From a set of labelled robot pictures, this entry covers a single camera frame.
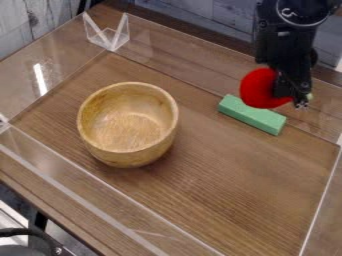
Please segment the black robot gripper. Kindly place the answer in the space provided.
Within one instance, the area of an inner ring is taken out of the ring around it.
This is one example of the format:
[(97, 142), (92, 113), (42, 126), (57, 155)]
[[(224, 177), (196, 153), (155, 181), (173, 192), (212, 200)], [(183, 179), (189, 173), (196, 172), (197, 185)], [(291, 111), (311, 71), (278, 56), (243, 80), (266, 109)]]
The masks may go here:
[(318, 53), (312, 44), (318, 26), (331, 14), (331, 0), (256, 0), (255, 61), (278, 71), (272, 96), (290, 97), (296, 109), (314, 98), (311, 69)]

